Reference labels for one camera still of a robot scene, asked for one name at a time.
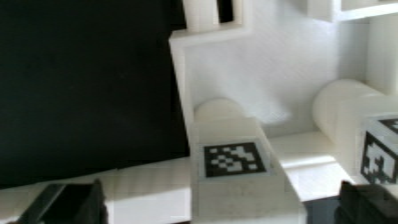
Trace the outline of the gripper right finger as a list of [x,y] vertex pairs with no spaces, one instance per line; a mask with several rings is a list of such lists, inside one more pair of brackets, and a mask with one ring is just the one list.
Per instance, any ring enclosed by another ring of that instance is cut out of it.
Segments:
[[377,185],[342,182],[335,224],[398,224],[398,198]]

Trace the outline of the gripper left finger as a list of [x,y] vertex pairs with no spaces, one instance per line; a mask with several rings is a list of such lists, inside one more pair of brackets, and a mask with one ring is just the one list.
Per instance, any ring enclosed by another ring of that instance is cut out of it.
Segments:
[[102,181],[50,184],[18,218],[18,224],[109,224]]

